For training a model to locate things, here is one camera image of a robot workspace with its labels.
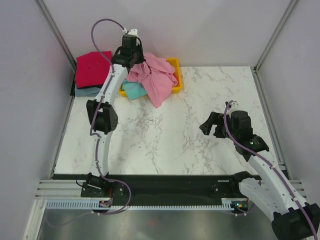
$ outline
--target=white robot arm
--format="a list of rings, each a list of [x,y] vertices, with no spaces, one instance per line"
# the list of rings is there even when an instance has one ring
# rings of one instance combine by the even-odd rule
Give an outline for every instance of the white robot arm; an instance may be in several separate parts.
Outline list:
[[[303,239],[317,235],[319,206],[316,203],[308,204],[291,185],[269,153],[268,145],[260,136],[253,134],[248,113],[239,110],[236,102],[226,102],[225,113],[211,112],[200,129],[205,135],[209,135],[212,125],[216,125],[213,135],[217,138],[230,138],[236,151],[267,185],[269,191],[264,190],[246,171],[236,173],[231,178],[233,191],[246,196],[263,211],[271,221],[278,239]]]
[[[142,43],[138,37],[138,30],[132,29],[122,37],[122,45],[116,50],[112,57],[113,68],[110,71],[101,88],[101,91],[94,100],[88,100],[86,109],[91,126],[94,132],[100,132],[100,142],[102,147],[97,150],[97,157],[100,164],[100,172],[106,176],[108,169],[108,153],[110,140],[113,131],[118,125],[118,116],[113,108],[117,93],[121,84],[127,77],[130,68],[135,64],[141,64],[144,61]],[[96,161],[92,160],[90,174],[99,176]]]

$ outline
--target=gray wall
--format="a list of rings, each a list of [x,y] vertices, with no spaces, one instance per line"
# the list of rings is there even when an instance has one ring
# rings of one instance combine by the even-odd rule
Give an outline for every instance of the gray wall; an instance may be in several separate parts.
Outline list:
[[[259,77],[295,179],[320,204],[320,1],[299,1]]]
[[[72,69],[32,0],[1,0],[0,29],[0,238],[19,240],[49,175]]]
[[[111,18],[137,28],[143,49],[182,66],[253,66],[290,0],[43,0],[74,57],[95,51],[90,31]],[[121,30],[100,23],[98,46],[115,51]]]

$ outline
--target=crumpled pink cloth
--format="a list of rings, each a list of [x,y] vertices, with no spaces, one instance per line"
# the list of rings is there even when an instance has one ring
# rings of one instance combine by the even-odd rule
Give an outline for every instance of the crumpled pink cloth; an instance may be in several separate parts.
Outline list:
[[[172,87],[178,84],[175,68],[164,58],[154,56],[150,52],[143,53],[145,61],[130,69],[126,79],[129,82],[141,83],[148,93],[151,102],[159,108],[171,94]]]

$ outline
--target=folded cloth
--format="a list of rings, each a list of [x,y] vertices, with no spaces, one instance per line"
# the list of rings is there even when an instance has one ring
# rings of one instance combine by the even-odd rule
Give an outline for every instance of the folded cloth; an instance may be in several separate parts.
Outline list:
[[[84,97],[84,96],[96,96],[100,92],[101,88],[99,87],[87,87],[87,88],[77,88],[74,87],[74,95],[76,97]]]
[[[172,87],[178,84],[175,68],[164,58],[158,58],[150,52],[143,53],[145,61],[131,68],[126,79],[141,83],[153,105],[158,108],[171,94]]]
[[[102,52],[111,60],[111,51]],[[75,84],[78,89],[102,87],[110,69],[110,64],[99,52],[93,51],[76,58]]]
[[[122,83],[122,88],[129,100],[137,99],[147,94],[141,83],[129,82],[126,79]]]

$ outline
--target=white marble surface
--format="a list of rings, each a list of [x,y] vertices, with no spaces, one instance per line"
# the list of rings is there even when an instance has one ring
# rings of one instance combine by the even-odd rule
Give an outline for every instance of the white marble surface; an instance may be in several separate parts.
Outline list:
[[[229,139],[205,136],[199,129],[211,111],[223,113],[235,100],[252,120],[275,157],[249,67],[182,67],[183,90],[160,108],[147,96],[129,101],[118,96],[114,108],[119,125],[111,138],[111,174],[224,175],[256,172],[236,153]],[[94,159],[86,102],[76,97],[60,149],[55,174],[87,174]]]

